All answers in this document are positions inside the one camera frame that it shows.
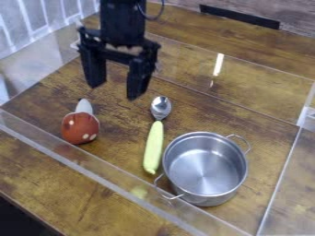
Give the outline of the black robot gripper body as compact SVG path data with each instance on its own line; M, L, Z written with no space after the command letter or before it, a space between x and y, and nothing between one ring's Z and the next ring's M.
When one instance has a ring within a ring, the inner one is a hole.
M146 0L101 0L99 28L79 26L78 53L83 65L110 60L154 65L160 44L145 38L145 21L161 14L146 14Z

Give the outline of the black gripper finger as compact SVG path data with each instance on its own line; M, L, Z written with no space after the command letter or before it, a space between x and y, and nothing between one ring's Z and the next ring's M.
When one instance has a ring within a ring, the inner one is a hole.
M152 72L154 71L154 61L145 56L136 56L129 63L126 74L126 98L134 100L140 97L149 85Z
M78 53L86 84L95 88L105 82L105 59L98 48L78 44Z

